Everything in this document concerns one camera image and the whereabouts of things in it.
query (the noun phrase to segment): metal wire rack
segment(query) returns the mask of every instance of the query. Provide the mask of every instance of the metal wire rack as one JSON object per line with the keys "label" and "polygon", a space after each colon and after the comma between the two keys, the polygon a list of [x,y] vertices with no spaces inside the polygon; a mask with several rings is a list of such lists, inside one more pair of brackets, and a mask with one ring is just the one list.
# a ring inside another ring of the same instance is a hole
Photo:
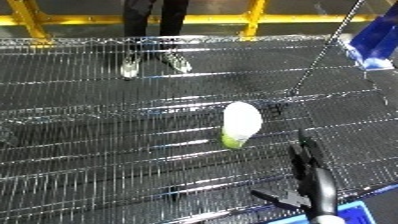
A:
{"label": "metal wire rack", "polygon": [[[124,81],[132,39],[0,40],[2,223],[255,223],[297,213],[252,188],[294,189],[286,148],[303,128],[322,146],[341,201],[397,181],[394,108],[336,43],[300,95],[285,97],[322,36],[179,37],[193,65],[155,60]],[[223,108],[265,120],[243,150],[219,143]],[[277,105],[287,105],[281,112]]]}

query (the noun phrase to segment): yellow railing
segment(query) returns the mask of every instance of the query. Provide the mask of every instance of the yellow railing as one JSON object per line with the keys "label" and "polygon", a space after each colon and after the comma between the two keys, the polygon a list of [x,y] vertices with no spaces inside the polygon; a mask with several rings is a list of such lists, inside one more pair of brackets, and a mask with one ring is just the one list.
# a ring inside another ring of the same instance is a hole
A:
{"label": "yellow railing", "polygon": [[[185,24],[245,24],[243,37],[255,36],[258,24],[263,23],[336,23],[344,15],[284,15],[264,14],[270,0],[250,0],[248,11],[238,15],[187,15]],[[23,25],[34,38],[48,38],[44,25],[119,24],[120,15],[49,15],[40,10],[35,0],[7,0],[12,15],[1,15],[0,26]],[[372,21],[377,15],[357,15],[352,22]],[[159,23],[159,16],[151,16],[151,24]]]}

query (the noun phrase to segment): leg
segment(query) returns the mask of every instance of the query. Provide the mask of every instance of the leg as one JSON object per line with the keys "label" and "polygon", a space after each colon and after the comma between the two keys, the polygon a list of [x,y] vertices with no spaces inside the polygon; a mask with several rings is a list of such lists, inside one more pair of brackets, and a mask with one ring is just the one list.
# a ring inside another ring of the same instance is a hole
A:
{"label": "leg", "polygon": [[156,0],[125,0],[123,9],[124,35],[142,37],[146,35],[148,17]]}
{"label": "leg", "polygon": [[[189,0],[164,0],[160,36],[178,36],[180,34],[187,14],[188,3]],[[173,38],[164,40],[161,48],[167,51],[159,54],[159,59],[176,71],[190,72],[192,70],[191,64],[182,55],[173,52],[173,48],[176,48],[173,41]]]}
{"label": "leg", "polygon": [[164,0],[160,36],[177,36],[180,34],[189,0]]}
{"label": "leg", "polygon": [[[146,35],[148,17],[156,0],[125,0],[123,8],[124,34],[126,37]],[[120,73],[125,80],[138,75],[142,60],[141,47],[137,43],[128,43],[128,55],[123,60]]]}

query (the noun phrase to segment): shoe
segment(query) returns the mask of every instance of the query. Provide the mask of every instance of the shoe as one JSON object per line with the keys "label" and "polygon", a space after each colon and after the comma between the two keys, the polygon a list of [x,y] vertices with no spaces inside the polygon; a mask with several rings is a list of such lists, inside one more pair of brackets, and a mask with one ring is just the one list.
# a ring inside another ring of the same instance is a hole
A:
{"label": "shoe", "polygon": [[164,52],[158,55],[159,60],[170,65],[174,70],[188,73],[192,70],[191,64],[180,54],[175,52]]}
{"label": "shoe", "polygon": [[142,56],[138,54],[130,54],[124,60],[120,66],[120,74],[124,80],[131,80],[138,75],[140,71]]}

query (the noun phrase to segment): paper cup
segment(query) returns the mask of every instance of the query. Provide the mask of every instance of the paper cup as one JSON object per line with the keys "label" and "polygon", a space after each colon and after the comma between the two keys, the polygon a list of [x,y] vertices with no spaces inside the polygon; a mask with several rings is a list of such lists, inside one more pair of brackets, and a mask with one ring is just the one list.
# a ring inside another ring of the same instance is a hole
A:
{"label": "paper cup", "polygon": [[254,106],[243,102],[232,103],[224,110],[221,141],[227,148],[240,149],[261,129],[262,123],[261,114]]}

